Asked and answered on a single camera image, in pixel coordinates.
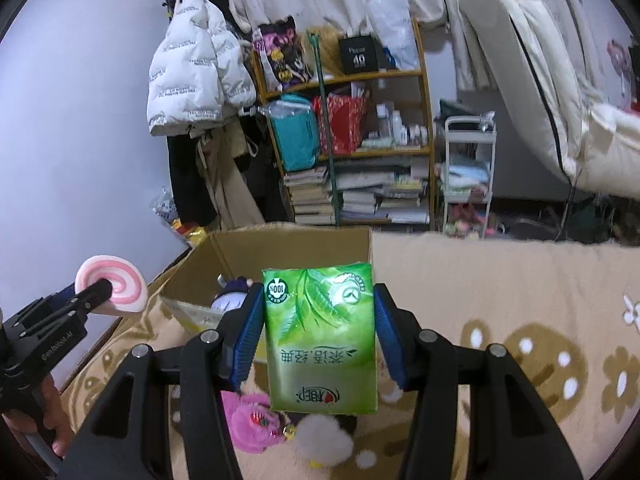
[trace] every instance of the red gift bag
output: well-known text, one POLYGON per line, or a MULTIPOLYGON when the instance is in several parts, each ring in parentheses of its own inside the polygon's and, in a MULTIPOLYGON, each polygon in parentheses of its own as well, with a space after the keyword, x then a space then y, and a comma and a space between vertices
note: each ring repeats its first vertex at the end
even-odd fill
MULTIPOLYGON (((362 142, 362 118, 366 111, 365 97, 351 97, 340 95, 336 92, 329 94, 326 104, 329 111, 329 126, 331 127, 331 140, 334 144, 334 155, 349 155, 362 142)), ((318 130, 320 131, 320 149, 322 154, 329 152, 326 143, 326 131, 322 120, 322 105, 320 98, 314 97, 313 108, 318 118, 318 130)))

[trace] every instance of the green tissue pack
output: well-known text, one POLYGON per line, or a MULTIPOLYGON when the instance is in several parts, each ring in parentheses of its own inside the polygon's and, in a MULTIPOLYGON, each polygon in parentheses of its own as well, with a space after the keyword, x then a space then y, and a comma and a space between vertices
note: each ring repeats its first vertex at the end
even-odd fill
POLYGON ((378 408, 370 264, 262 272, 271 408, 378 408))

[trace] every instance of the white polka dot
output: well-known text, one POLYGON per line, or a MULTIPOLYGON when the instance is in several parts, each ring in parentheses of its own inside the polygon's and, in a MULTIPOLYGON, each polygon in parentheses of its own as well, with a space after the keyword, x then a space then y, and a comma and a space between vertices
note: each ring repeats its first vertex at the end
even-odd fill
POLYGON ((482 330, 479 328, 473 329, 469 341, 471 342, 471 348, 480 348, 482 346, 482 330))
POLYGON ((520 351, 523 354, 528 355, 533 350, 533 341, 529 337, 523 337, 518 346, 520 346, 520 351))
POLYGON ((558 354, 558 364, 562 368, 567 368, 569 364, 571 364, 571 356, 569 352, 560 352, 558 354))
POLYGON ((389 394, 380 394, 380 398, 389 404, 395 404, 398 400, 402 399, 402 390, 397 384, 394 384, 394 389, 389 394))
POLYGON ((578 379, 571 377, 564 382, 564 388, 562 389, 562 396, 564 400, 569 400, 574 397, 578 391, 578 379))
POLYGON ((618 386, 616 388, 616 396, 618 398, 622 397, 622 394, 625 393, 626 390, 626 372, 620 372, 618 376, 618 386))
POLYGON ((370 469, 376 465, 378 457, 370 449, 363 449, 356 455, 356 465, 360 469, 370 469))

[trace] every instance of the metal screw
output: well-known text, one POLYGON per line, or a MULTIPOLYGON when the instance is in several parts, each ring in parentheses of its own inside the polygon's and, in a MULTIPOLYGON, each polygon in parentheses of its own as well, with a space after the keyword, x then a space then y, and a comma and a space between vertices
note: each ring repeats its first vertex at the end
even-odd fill
POLYGON ((135 345, 131 354, 133 357, 140 359, 149 353, 149 347, 145 344, 140 343, 139 345, 135 345))
POLYGON ((504 357, 505 355, 507 355, 507 349, 504 346, 498 345, 496 343, 489 346, 489 352, 491 352, 491 355, 494 357, 504 357))
POLYGON ((200 340, 206 344, 215 343, 219 337, 220 334, 217 330, 205 330, 202 334, 200 334, 200 340))
POLYGON ((433 343, 438 338, 438 334, 436 334, 433 330, 420 330, 418 337, 423 343, 433 343))

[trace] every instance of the human hand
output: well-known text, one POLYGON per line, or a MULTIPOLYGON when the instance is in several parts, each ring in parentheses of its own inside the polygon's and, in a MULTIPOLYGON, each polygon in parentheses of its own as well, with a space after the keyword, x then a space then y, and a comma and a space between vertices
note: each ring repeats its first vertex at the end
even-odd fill
MULTIPOLYGON (((53 452, 64 457, 66 450, 71 444, 71 440, 74 437, 74 432, 69 425, 68 415, 62 408, 62 402, 60 402, 60 393, 53 382, 51 375, 48 375, 42 381, 40 385, 42 396, 46 402, 44 409, 43 425, 48 430, 56 430, 56 439, 53 443, 53 452)), ((23 447, 27 447, 28 444, 21 437, 20 434, 36 433, 38 431, 35 421, 22 412, 17 410, 10 410, 2 414, 4 421, 12 433, 17 437, 18 441, 23 447)))

